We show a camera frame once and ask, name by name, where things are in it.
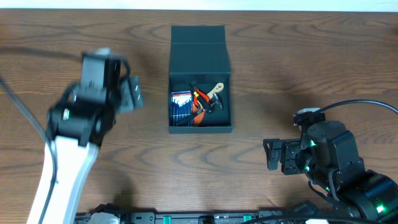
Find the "orange scraper wooden handle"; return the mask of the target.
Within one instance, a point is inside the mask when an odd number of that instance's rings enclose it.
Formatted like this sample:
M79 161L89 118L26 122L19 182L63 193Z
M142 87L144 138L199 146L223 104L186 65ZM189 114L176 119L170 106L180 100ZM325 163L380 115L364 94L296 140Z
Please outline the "orange scraper wooden handle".
M223 112L223 101L220 97L220 93L223 91L223 89L224 89L224 83L217 83L215 87L208 93L202 91L209 96L211 107L213 108L214 106L219 106L220 112ZM193 118L193 126L199 126L205 118L205 110L204 109L198 110L194 104L193 106L194 106L193 113L195 115L195 117Z

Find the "black yellow screwdriver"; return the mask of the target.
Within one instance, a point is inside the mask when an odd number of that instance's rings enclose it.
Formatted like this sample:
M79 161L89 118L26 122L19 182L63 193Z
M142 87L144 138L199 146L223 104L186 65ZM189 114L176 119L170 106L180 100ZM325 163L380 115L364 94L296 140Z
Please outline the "black yellow screwdriver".
M196 85L189 84L193 93L193 104L200 110L204 109L208 114L212 114L213 109L210 104L210 98L207 94L202 92Z

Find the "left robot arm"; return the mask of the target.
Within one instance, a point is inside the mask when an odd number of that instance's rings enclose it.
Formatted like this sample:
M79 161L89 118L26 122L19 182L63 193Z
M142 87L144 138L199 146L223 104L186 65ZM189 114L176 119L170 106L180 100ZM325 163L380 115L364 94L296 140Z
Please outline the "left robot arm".
M52 134L27 224L73 223L86 179L101 144L88 139L95 128L84 128L77 137Z

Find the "blue precision screwdriver set case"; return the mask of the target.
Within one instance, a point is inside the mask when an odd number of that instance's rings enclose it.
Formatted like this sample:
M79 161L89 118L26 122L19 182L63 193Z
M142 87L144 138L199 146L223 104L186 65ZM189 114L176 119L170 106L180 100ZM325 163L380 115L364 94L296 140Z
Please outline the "blue precision screwdriver set case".
M170 126L193 113L193 97L191 91L176 91L170 95Z

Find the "orange handled pliers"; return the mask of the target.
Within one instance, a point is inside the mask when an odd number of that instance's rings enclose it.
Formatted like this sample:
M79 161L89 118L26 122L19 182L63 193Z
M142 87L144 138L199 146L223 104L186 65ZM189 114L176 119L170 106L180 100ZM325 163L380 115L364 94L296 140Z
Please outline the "orange handled pliers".
M209 104L210 98L207 94L197 89L193 91L193 95L194 95L193 104L198 110L200 109L206 110L210 107Z

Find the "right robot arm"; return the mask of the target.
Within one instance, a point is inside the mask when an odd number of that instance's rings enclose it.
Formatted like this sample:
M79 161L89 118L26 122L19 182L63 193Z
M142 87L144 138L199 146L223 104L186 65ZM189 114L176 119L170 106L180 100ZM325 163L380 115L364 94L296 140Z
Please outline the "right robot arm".
M263 146L269 170L306 175L339 214L397 223L397 183L365 168L355 136L343 123L308 124L299 139L265 139Z

